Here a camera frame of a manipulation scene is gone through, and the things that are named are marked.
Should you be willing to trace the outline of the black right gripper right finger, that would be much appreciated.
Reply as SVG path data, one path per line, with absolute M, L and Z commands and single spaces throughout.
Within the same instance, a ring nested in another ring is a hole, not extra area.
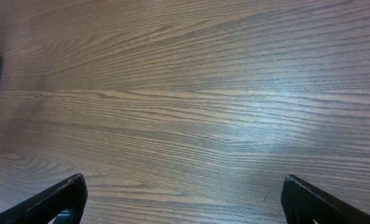
M 370 215 L 289 174 L 280 196 L 288 224 L 370 224 Z

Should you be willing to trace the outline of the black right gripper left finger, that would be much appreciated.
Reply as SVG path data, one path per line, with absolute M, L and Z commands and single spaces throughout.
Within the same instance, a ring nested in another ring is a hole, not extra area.
M 0 213 L 0 224 L 79 224 L 88 191 L 83 174 L 74 174 Z

